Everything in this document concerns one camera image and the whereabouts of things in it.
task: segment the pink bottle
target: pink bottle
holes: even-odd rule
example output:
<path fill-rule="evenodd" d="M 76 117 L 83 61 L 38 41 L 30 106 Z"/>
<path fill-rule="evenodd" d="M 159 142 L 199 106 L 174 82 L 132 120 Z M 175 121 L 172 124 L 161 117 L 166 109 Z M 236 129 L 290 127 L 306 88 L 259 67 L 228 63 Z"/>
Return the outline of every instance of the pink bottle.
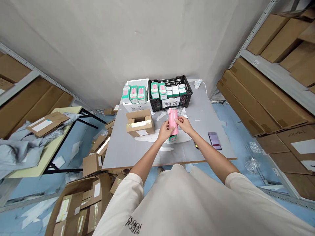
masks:
<path fill-rule="evenodd" d="M 171 133 L 171 135 L 176 135 L 178 134 L 178 124 L 175 122 L 175 119 L 178 119 L 177 117 L 177 109 L 172 109 L 172 108 L 169 108 L 168 109 L 168 113 L 169 113 L 169 116 L 170 116 L 170 121 L 169 121 L 169 127 L 176 127 L 174 129 L 174 131 Z"/>

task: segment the phone screen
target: phone screen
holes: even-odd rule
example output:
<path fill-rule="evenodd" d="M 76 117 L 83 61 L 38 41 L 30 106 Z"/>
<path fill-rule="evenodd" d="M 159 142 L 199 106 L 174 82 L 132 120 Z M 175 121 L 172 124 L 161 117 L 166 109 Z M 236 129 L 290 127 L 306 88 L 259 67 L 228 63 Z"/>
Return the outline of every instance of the phone screen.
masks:
<path fill-rule="evenodd" d="M 212 146 L 214 147 L 214 149 L 222 150 L 222 147 L 221 147 L 219 138 L 217 136 L 217 133 L 216 132 L 209 132 L 208 135 L 209 135 L 210 142 L 211 142 Z"/>

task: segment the hand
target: hand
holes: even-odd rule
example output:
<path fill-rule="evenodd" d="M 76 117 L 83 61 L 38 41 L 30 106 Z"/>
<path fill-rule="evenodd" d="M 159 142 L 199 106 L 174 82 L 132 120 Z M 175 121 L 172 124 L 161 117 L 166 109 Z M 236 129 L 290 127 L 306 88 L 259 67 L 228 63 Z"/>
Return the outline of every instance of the hand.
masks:
<path fill-rule="evenodd" d="M 179 116 L 178 119 L 175 119 L 175 122 L 188 135 L 192 135 L 193 132 L 195 132 L 195 130 L 191 126 L 189 120 L 187 118 L 185 118 L 184 116 Z"/>
<path fill-rule="evenodd" d="M 160 132 L 158 134 L 158 140 L 165 142 L 170 136 L 171 133 L 174 131 L 175 126 L 169 128 L 168 120 L 164 121 L 163 125 L 160 128 Z"/>

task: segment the white t-shirt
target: white t-shirt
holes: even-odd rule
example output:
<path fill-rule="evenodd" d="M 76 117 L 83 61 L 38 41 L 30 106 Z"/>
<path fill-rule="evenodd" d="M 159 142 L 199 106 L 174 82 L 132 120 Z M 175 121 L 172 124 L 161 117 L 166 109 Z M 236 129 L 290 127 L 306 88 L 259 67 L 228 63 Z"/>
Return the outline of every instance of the white t-shirt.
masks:
<path fill-rule="evenodd" d="M 93 236 L 101 235 L 315 235 L 308 225 L 255 187 L 230 174 L 225 185 L 197 167 L 162 172 L 144 197 L 143 183 L 128 174 Z"/>

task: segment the black metal frame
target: black metal frame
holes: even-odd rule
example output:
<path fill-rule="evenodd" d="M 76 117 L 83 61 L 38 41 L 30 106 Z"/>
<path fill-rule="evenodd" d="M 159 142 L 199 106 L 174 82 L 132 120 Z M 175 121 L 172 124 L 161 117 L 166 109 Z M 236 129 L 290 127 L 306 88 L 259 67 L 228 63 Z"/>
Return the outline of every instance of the black metal frame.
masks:
<path fill-rule="evenodd" d="M 98 118 L 96 115 L 88 112 L 86 109 L 82 108 L 81 111 L 79 112 L 79 114 L 82 114 L 84 113 L 85 115 L 83 116 L 80 116 L 80 118 L 87 118 L 87 117 L 92 117 L 100 122 L 102 122 L 103 124 L 107 124 L 107 122 L 103 121 L 102 119 Z M 81 172 L 83 171 L 83 169 L 59 169 L 54 163 L 54 159 L 57 155 L 57 153 L 59 152 L 60 148 L 62 147 L 63 143 L 65 142 L 66 138 L 68 137 L 69 133 L 71 132 L 72 130 L 72 127 L 74 126 L 74 124 L 79 121 L 83 124 L 86 124 L 88 126 L 91 126 L 95 129 L 98 129 L 98 127 L 96 127 L 95 125 L 92 125 L 86 121 L 83 121 L 81 119 L 77 119 L 75 122 L 72 123 L 69 131 L 67 132 L 66 136 L 64 137 L 64 139 L 62 140 L 61 144 L 59 145 L 59 147 L 57 148 L 55 154 L 53 155 L 53 157 L 51 158 L 49 164 L 47 165 L 46 169 L 44 170 L 43 174 L 54 174 L 54 173 L 67 173 L 67 172 Z"/>

